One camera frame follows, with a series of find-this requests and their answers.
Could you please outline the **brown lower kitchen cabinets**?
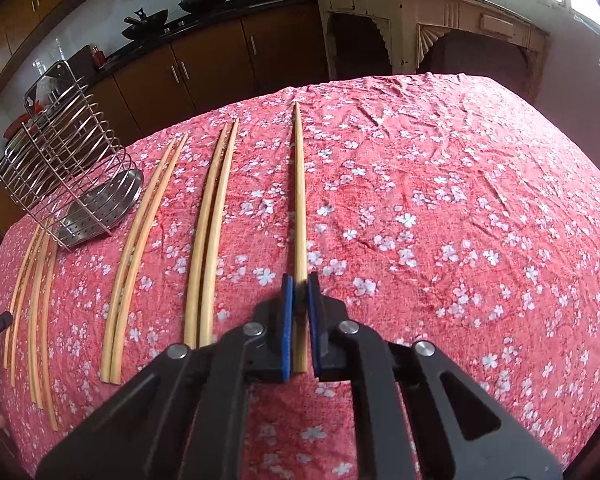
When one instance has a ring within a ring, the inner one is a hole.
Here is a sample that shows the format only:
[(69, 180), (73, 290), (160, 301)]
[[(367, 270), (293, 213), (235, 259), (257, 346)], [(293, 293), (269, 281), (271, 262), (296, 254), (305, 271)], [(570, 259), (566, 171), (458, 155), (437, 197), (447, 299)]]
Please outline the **brown lower kitchen cabinets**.
[(110, 129), (129, 146), (195, 115), (328, 79), (317, 0), (280, 0), (222, 13), (178, 38), (129, 46), (82, 80), (55, 133), (76, 143)]

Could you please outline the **red floral tablecloth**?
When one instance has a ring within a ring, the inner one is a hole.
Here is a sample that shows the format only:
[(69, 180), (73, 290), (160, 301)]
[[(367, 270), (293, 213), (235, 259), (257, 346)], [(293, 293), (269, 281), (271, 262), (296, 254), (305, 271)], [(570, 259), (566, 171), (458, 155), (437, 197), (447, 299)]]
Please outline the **red floral tablecloth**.
[[(324, 295), (386, 341), (428, 340), (544, 445), (562, 478), (600, 426), (600, 170), (540, 112), (467, 75), (364, 77), (239, 101), (128, 148), (145, 188), (172, 139), (182, 146), (147, 234), (123, 333), (122, 384), (181, 344), (204, 182), (236, 118), (216, 269), (212, 339), (250, 321), (294, 262), (294, 103), (301, 110), (306, 260)], [(58, 430), (31, 400), (21, 312), (16, 383), (0, 408), (17, 466), (46, 453), (120, 387), (100, 379), (114, 278), (137, 211), (110, 236), (57, 249), (48, 317)], [(0, 248), (9, 311), (38, 225)], [(346, 382), (313, 370), (251, 393), (241, 479), (357, 479)]]

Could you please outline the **cream wooden side table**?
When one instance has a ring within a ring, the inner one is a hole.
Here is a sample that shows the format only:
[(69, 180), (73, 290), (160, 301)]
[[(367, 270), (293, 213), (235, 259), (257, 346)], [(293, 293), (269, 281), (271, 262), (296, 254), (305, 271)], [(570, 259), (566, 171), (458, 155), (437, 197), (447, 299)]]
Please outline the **cream wooden side table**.
[(336, 16), (370, 20), (384, 43), (394, 74), (414, 74), (434, 44), (450, 32), (469, 32), (513, 46), (522, 54), (528, 75), (519, 95), (533, 103), (538, 95), (548, 51), (548, 33), (489, 0), (317, 0), (328, 74), (337, 70)]

